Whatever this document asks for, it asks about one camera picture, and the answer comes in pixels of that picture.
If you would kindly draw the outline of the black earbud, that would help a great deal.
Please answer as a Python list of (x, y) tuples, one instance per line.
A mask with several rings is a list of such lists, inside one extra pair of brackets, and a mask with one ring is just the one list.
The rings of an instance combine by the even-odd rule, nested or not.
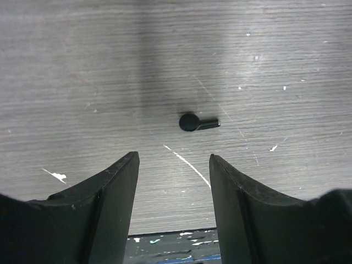
[(179, 119), (179, 127), (183, 131), (193, 132), (199, 130), (213, 129), (220, 127), (218, 118), (201, 120), (194, 113), (185, 113)]

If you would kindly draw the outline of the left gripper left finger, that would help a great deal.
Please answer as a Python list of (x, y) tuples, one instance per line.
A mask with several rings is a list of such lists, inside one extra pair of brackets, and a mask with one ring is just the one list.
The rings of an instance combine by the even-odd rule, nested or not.
[(122, 263), (139, 164), (129, 152), (46, 200), (2, 195), (1, 263)]

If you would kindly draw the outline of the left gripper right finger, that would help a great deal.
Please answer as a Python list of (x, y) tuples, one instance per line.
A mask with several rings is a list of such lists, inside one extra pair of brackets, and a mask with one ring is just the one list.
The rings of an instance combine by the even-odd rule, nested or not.
[(223, 263), (351, 263), (351, 190), (300, 200), (211, 155)]

